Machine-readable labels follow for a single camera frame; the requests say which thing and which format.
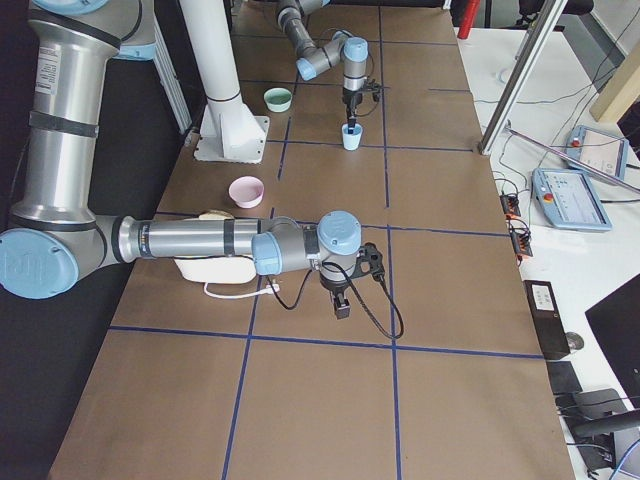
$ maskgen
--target pink cup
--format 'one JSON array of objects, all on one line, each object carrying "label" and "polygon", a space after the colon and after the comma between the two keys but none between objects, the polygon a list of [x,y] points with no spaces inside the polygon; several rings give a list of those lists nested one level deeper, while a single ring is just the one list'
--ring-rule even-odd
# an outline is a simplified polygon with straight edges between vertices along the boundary
[{"label": "pink cup", "polygon": [[260,204],[264,184],[256,177],[240,177],[229,185],[229,196],[240,208],[253,208]]}]

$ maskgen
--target blue cable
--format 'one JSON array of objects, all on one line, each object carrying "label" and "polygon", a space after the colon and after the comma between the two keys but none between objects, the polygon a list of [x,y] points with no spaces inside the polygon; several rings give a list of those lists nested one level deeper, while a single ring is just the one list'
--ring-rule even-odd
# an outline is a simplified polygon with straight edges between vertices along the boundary
[{"label": "blue cable", "polygon": [[633,453],[633,451],[636,449],[636,447],[638,445],[640,445],[640,438],[638,440],[636,440],[635,442],[633,442],[633,444],[627,449],[627,451],[624,452],[624,455],[620,459],[620,463],[618,463],[618,466],[616,467],[616,469],[613,471],[613,473],[609,477],[609,480],[613,480],[613,477],[615,477],[618,474],[618,472],[620,472],[620,470],[622,469],[622,465],[624,464],[625,460],[627,459],[627,457],[629,457],[629,455],[631,455],[631,453]]}]

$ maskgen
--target white table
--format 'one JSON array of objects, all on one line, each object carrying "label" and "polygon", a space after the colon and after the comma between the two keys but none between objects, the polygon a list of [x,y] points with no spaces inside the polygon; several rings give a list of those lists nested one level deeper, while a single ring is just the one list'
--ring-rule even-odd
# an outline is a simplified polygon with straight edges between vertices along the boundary
[{"label": "white table", "polygon": [[[483,128],[488,124],[496,103],[515,65],[514,56],[524,32],[510,30],[472,30],[467,40],[459,40],[467,79],[474,96],[476,113]],[[570,95],[591,83],[571,47],[561,33],[553,33],[534,67],[519,101],[554,100]],[[547,145],[565,142],[575,122],[572,119],[556,137],[560,126],[574,111],[580,99],[577,115],[583,105],[595,99],[593,87],[578,95],[552,104],[518,104],[511,113],[512,128]],[[615,124],[598,124],[587,107],[578,124],[596,127],[615,135],[622,135]],[[493,147],[492,168],[506,178],[525,188],[525,179],[500,164],[508,134],[502,135]],[[537,147],[513,137],[509,140],[502,162],[522,173],[531,186],[531,172],[539,166],[544,152]],[[631,153],[629,163],[638,164]],[[553,155],[546,156],[543,167],[566,168],[564,162]],[[625,181],[640,185],[640,171],[627,170]],[[497,182],[501,190],[504,182]],[[633,198],[631,192],[593,182],[601,199]],[[506,192],[512,187],[505,185]],[[523,280],[550,281],[562,317],[565,331],[580,334],[584,349],[573,353],[571,360],[584,391],[614,388],[626,396],[612,372],[587,322],[585,311],[622,284],[640,273],[640,256],[637,254],[640,238],[640,205],[605,205],[613,230],[606,233],[582,233],[552,228],[544,218],[536,201],[529,209],[529,192],[520,195],[520,209],[532,232],[533,258],[523,261],[520,273]],[[569,447],[577,479],[586,479],[586,469],[575,447]]]}]

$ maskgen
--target label sticker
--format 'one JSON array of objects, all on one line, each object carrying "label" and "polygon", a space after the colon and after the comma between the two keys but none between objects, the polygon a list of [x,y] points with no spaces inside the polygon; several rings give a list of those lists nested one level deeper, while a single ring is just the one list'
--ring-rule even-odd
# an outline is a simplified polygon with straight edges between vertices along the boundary
[{"label": "label sticker", "polygon": [[40,47],[36,73],[36,92],[46,95],[55,95],[57,93],[61,53],[59,45],[54,48]]},{"label": "label sticker", "polygon": [[547,310],[553,312],[553,300],[551,299],[551,291],[546,285],[531,285],[533,292],[533,300],[536,302],[538,310]]}]

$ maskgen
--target red object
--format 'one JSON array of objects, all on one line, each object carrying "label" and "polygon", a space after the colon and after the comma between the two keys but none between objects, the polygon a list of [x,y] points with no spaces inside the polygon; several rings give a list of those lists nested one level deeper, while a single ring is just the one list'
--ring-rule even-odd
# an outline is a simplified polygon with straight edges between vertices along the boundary
[{"label": "red object", "polygon": [[471,30],[473,22],[476,20],[478,8],[480,8],[480,0],[469,0],[469,3],[467,3],[467,8],[464,11],[464,17],[462,18],[462,24],[458,30],[458,38],[461,40],[466,40],[469,37],[469,30]]}]

